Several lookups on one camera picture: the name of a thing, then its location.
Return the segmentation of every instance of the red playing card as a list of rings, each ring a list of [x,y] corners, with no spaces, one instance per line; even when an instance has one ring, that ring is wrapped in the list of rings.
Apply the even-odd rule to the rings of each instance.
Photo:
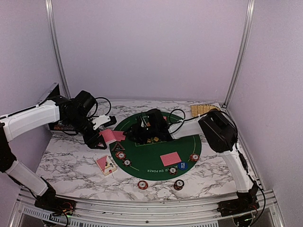
[[[110,129],[105,129],[99,132],[99,134],[103,136],[104,141],[107,145],[117,141],[113,134],[113,131],[111,131]]]
[[[123,135],[123,131],[113,131],[113,134],[117,141],[121,142],[125,140],[125,135]]]
[[[181,159],[177,152],[173,152],[173,153],[166,154],[166,155],[161,155],[160,158],[161,158],[164,166],[170,166],[170,165],[181,162]]]
[[[100,169],[104,172],[105,170],[105,166],[106,166],[106,158],[107,156],[104,156],[102,158],[99,158],[96,163],[98,164],[98,166],[100,167]]]

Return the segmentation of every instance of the aluminum frame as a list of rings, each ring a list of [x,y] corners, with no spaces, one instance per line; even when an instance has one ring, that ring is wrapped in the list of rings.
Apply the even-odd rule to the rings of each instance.
[[[63,92],[65,93],[65,96],[68,99],[70,99],[71,93],[70,93],[68,85],[67,85],[67,80],[66,80],[66,76],[65,76],[61,56],[60,56],[55,20],[54,20],[54,16],[53,16],[53,1],[45,0],[45,5],[46,5],[46,12],[47,12],[49,28],[50,28],[50,33],[51,33],[51,38],[52,38],[52,43],[53,43],[53,50],[54,50],[54,54],[56,57],[56,62],[57,62],[58,70],[59,70],[59,76],[60,76],[60,81],[62,84],[62,89],[63,89]]]
[[[263,208],[264,200],[259,191],[258,200],[260,209]],[[284,227],[277,207],[275,194],[272,190],[265,192],[266,208],[272,210],[272,218],[275,227]],[[237,198],[236,193],[230,193],[220,196],[212,196],[193,200],[181,201],[102,201],[91,199],[80,199],[68,196],[61,196],[75,200],[76,207],[73,216],[69,216],[69,226],[77,226],[77,223],[85,224],[103,224],[103,226],[125,227],[125,226],[178,226],[191,227],[209,223],[216,223],[221,219],[229,219],[240,215],[221,217],[217,211],[217,203],[220,201]],[[39,217],[49,220],[49,211],[34,207],[35,199],[30,192],[22,188],[15,203],[13,213],[9,222],[9,227],[18,227],[21,222],[22,214],[29,214],[33,217]],[[64,216],[56,217],[54,223],[66,223]]]
[[[239,54],[238,54],[238,58],[236,61],[235,69],[233,71],[232,81],[228,88],[228,92],[227,92],[227,95],[226,95],[226,98],[224,101],[224,105],[223,105],[226,108],[228,107],[228,105],[232,99],[232,95],[234,93],[235,86],[236,86],[236,83],[237,83],[237,80],[238,80],[238,77],[240,74],[242,60],[243,60],[243,57],[244,57],[244,54],[245,54],[245,51],[246,51],[246,48],[248,45],[248,40],[250,37],[254,9],[255,9],[255,0],[249,0],[248,5],[247,5],[246,18],[245,18],[245,23],[244,23],[244,30],[243,30],[240,49],[239,49]]]

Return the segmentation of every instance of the playing card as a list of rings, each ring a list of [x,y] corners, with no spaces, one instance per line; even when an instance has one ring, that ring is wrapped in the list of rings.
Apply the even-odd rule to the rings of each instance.
[[[113,131],[114,137],[117,141],[121,142],[125,140],[125,135],[123,135],[123,131]]]
[[[104,141],[107,145],[117,141],[113,134],[113,131],[111,131],[110,129],[105,129],[99,132],[99,134],[103,136]]]
[[[173,153],[166,154],[166,155],[161,155],[160,158],[161,158],[164,166],[170,166],[170,165],[181,162],[181,159],[177,152],[173,152]]]
[[[102,173],[104,176],[111,174],[115,170],[117,170],[117,167],[115,164],[110,160],[110,158],[106,155],[103,156],[102,158],[99,158],[96,160],[97,165],[101,169]]]

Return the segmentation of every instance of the chip stack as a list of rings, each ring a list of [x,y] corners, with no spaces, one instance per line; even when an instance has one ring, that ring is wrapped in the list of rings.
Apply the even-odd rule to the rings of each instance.
[[[176,182],[174,183],[174,189],[180,191],[183,187],[184,187],[184,181],[176,180]]]

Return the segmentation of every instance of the poker chip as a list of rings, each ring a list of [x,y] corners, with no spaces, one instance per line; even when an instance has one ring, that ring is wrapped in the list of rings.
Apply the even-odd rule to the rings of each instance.
[[[130,166],[132,164],[132,162],[131,162],[131,160],[129,160],[129,159],[125,159],[124,161],[123,161],[123,165],[124,166]]]
[[[116,154],[115,154],[115,156],[117,157],[117,158],[119,158],[119,154],[121,153],[121,151],[117,151],[116,152]]]
[[[174,189],[177,191],[180,191],[184,187],[184,181],[182,180],[176,180],[174,183]]]
[[[180,162],[180,163],[178,164],[178,168],[179,168],[180,170],[187,170],[188,164],[187,164],[186,162]]]
[[[118,159],[123,160],[123,159],[126,158],[126,154],[125,154],[123,151],[119,151],[119,152],[117,152],[116,157],[117,157]]]
[[[138,182],[138,187],[141,189],[141,190],[145,190],[148,188],[148,184],[146,181],[139,181]]]
[[[175,167],[171,167],[169,168],[169,174],[171,175],[176,175],[178,172],[178,170]]]
[[[198,161],[199,158],[200,158],[200,156],[197,155],[197,154],[191,154],[190,157],[189,157],[189,159],[190,159],[191,161],[193,161],[193,162]]]

